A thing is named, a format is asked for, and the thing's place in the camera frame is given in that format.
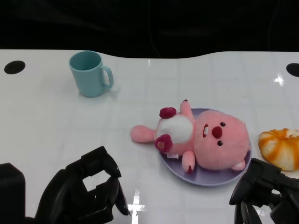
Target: plate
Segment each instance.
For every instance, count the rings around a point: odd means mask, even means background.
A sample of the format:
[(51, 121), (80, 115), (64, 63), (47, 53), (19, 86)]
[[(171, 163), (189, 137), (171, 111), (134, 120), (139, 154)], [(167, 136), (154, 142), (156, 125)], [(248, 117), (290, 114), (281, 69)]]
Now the plate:
[[(203, 111), (211, 109), (207, 108), (193, 108), (193, 115), (197, 118)], [(195, 163), (194, 170), (191, 174), (186, 173), (182, 168), (182, 157), (178, 159), (167, 158), (166, 154), (160, 153), (162, 160), (164, 161), (166, 167), (173, 172), (176, 176), (187, 181), (200, 186), (220, 186), (236, 179), (239, 179), (246, 171), (249, 162), (251, 160), (251, 150), (247, 152), (244, 160), (246, 167), (244, 170), (232, 170), (230, 168), (224, 170), (209, 170), (204, 169)]]

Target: mug handle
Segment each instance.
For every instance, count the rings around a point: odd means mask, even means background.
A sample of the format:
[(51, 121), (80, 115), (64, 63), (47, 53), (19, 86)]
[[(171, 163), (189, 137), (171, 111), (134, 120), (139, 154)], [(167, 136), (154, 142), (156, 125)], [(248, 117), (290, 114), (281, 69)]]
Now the mug handle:
[(110, 85), (105, 85), (105, 86), (107, 86), (109, 89), (111, 89), (111, 87), (113, 86), (113, 83), (114, 83), (114, 82), (113, 82), (112, 71), (111, 71), (110, 68), (108, 68), (108, 67), (105, 66), (105, 65), (102, 65), (102, 66), (101, 66), (101, 69), (104, 69), (104, 70), (107, 72)]

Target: table surface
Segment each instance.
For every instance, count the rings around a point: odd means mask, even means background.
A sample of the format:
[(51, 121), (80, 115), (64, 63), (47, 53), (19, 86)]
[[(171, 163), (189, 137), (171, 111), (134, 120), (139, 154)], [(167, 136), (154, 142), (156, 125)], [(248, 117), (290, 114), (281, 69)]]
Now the table surface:
[[(286, 71), (299, 53), (221, 52), (186, 59), (128, 59), (101, 54), (111, 68), (110, 92), (79, 94), (69, 58), (78, 51), (0, 50), (0, 163), (10, 162), (26, 178), (26, 215), (34, 216), (54, 174), (104, 145), (120, 167), (132, 216), (114, 209), (112, 224), (232, 224), (228, 204), (236, 182), (215, 188), (188, 184), (173, 175), (153, 145), (133, 143), (134, 125), (155, 128), (159, 110), (213, 108), (243, 119), (252, 153), (261, 159), (260, 132), (299, 129), (299, 78)], [(19, 74), (4, 72), (22, 60)], [(287, 173), (299, 178), (299, 172)], [(103, 172), (85, 179), (88, 190), (106, 181)], [(272, 224), (268, 208), (258, 208)]]

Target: plush toy tooth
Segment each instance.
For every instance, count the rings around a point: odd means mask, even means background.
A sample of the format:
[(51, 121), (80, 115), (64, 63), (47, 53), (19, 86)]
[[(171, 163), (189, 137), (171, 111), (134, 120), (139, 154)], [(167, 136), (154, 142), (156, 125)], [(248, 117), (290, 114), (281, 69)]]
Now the plush toy tooth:
[(205, 127), (204, 134), (207, 134), (208, 131), (209, 131), (209, 127)]

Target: cable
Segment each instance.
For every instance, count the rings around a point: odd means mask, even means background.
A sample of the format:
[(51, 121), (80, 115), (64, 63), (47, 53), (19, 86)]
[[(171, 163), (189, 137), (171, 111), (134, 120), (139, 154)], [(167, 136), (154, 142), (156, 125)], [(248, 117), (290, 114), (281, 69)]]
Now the cable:
[(274, 10), (274, 13), (272, 15), (272, 19), (271, 19), (271, 22), (270, 22), (270, 25), (269, 25), (269, 30), (268, 30), (268, 51), (270, 50), (270, 36), (271, 36), (271, 29), (272, 29), (272, 25), (273, 25), (273, 21), (274, 21), (274, 18), (277, 14), (277, 11), (279, 9), (279, 6), (280, 6), (280, 0), (278, 0), (278, 3), (276, 5), (276, 8)]
[(150, 38), (151, 45), (152, 45), (153, 49), (155, 50), (155, 52), (157, 53), (158, 58), (161, 58), (159, 51), (153, 42), (153, 38), (151, 36), (151, 31), (150, 31), (150, 0), (148, 0), (148, 28), (149, 28), (149, 38)]

